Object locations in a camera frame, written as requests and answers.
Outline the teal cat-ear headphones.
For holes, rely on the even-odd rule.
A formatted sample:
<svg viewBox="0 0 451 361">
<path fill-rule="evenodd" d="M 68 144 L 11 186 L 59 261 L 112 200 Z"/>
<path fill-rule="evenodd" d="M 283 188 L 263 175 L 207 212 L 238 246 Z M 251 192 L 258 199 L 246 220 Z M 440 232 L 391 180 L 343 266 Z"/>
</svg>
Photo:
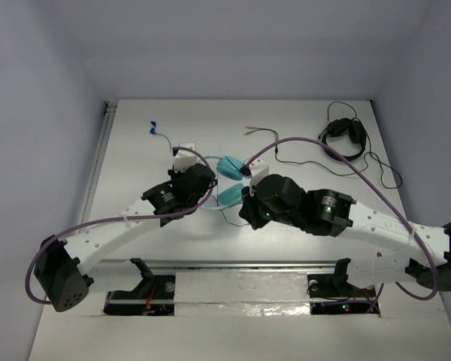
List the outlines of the teal cat-ear headphones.
<svg viewBox="0 0 451 361">
<path fill-rule="evenodd" d="M 246 178 L 241 173 L 243 162 L 233 156 L 207 155 L 206 160 L 216 162 L 218 176 L 216 195 L 204 205 L 211 211 L 224 211 L 242 203 L 242 189 L 246 186 Z"/>
</svg>

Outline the left aluminium side rail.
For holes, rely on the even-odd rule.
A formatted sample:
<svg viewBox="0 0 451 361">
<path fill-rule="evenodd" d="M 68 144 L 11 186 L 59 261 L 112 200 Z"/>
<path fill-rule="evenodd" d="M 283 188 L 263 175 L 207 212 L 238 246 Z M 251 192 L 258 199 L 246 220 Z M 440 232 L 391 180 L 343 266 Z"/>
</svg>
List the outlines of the left aluminium side rail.
<svg viewBox="0 0 451 361">
<path fill-rule="evenodd" d="M 114 123 L 115 114 L 117 112 L 117 105 L 118 101 L 107 101 L 104 103 L 104 116 L 101 124 L 101 131 L 95 147 L 95 153 L 92 159 L 92 166 L 86 184 L 86 189 L 83 194 L 80 210 L 78 212 L 77 223 L 84 223 L 89 219 L 93 199 L 95 198 L 95 192 L 98 185 L 98 179 L 100 177 L 102 164 L 104 162 L 107 143 Z"/>
</svg>

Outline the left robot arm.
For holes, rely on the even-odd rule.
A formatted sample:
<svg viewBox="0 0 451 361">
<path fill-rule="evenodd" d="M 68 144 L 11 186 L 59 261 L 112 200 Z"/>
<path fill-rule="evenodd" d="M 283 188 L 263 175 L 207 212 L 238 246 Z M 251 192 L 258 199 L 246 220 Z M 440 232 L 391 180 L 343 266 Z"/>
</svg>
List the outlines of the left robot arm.
<svg viewBox="0 0 451 361">
<path fill-rule="evenodd" d="M 214 172 L 196 163 L 158 184 L 115 217 L 89 221 L 42 241 L 32 262 L 33 274 L 55 311 L 82 302 L 97 279 L 92 269 L 138 236 L 193 214 L 216 185 Z"/>
</svg>

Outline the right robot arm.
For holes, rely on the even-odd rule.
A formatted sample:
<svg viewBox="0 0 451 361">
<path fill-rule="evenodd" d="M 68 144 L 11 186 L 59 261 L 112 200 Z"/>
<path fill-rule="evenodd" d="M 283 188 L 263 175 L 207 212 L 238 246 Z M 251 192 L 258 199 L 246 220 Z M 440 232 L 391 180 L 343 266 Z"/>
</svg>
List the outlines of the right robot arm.
<svg viewBox="0 0 451 361">
<path fill-rule="evenodd" d="M 340 259 L 331 284 L 348 296 L 375 284 L 415 282 L 451 292 L 451 223 L 402 222 L 334 190 L 305 191 L 289 177 L 270 174 L 241 191 L 239 215 L 253 229 L 282 223 L 307 234 L 363 241 L 391 251 L 370 260 Z"/>
</svg>

